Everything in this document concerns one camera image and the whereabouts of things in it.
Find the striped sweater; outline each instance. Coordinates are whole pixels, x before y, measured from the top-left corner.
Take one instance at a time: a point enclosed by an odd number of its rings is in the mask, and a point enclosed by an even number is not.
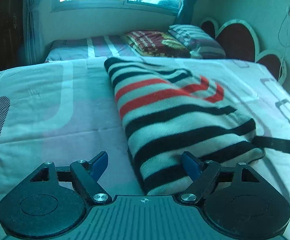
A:
[[[104,65],[146,194],[174,194],[192,183],[181,165],[184,151],[225,166],[264,156],[251,143],[255,121],[232,107],[230,95],[204,76],[117,58]]]

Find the silver bolt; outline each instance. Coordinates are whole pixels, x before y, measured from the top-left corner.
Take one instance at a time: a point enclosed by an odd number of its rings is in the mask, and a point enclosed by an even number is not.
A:
[[[93,196],[93,199],[97,202],[105,202],[108,198],[108,195],[104,193],[98,193]]]
[[[181,195],[181,199],[186,202],[192,202],[196,200],[196,196],[192,193],[185,193]]]

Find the window sill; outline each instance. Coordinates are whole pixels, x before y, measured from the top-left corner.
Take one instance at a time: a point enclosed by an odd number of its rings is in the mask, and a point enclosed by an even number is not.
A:
[[[52,12],[77,10],[84,8],[115,8],[115,9],[132,9],[140,11],[150,11],[166,15],[176,16],[178,10],[163,7],[156,4],[145,4],[140,2],[124,3],[123,0],[70,0],[57,2],[52,8]]]

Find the red stripe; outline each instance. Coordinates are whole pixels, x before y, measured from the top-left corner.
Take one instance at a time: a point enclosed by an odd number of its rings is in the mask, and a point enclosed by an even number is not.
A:
[[[217,87],[216,87],[215,95],[208,98],[204,98],[204,100],[209,101],[211,103],[216,103],[224,99],[224,89],[219,84],[216,84],[216,85]]]
[[[159,83],[167,83],[167,82],[165,80],[160,79],[160,78],[153,78],[153,79],[142,80],[139,82],[129,84],[129,85],[121,88],[120,90],[118,90],[118,92],[116,93],[115,99],[116,99],[116,101],[118,101],[123,95],[125,95],[126,93],[128,93],[134,89],[141,88],[144,86],[149,86],[152,84],[159,84]]]
[[[121,118],[123,118],[123,116],[125,116],[125,114],[127,114],[128,112],[145,106],[145,105],[149,105],[151,103],[166,99],[166,98],[171,98],[171,97],[176,97],[176,96],[189,96],[191,97],[191,95],[183,90],[177,90],[177,89],[165,89],[165,90],[160,90],[139,98],[135,98],[129,102],[127,102],[126,104],[124,104],[120,110],[119,110],[119,115]]]
[[[209,87],[209,81],[206,77],[201,76],[201,83],[200,84],[190,84],[182,89],[188,93],[194,93],[200,90],[207,90]]]

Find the bed sheet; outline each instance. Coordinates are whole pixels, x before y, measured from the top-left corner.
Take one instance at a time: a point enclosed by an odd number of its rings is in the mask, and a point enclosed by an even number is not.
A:
[[[107,57],[53,62],[0,72],[0,200],[45,161],[66,166],[100,151],[109,165],[99,183],[111,196],[142,194],[127,155]],[[268,70],[233,60],[124,57],[175,65],[222,84],[248,111],[258,135],[290,139],[290,96]],[[290,202],[290,155],[266,150],[252,166]],[[290,223],[284,234],[290,240]],[[5,236],[0,227],[0,239]]]
[[[119,35],[54,41],[45,62],[95,57],[140,56]]]

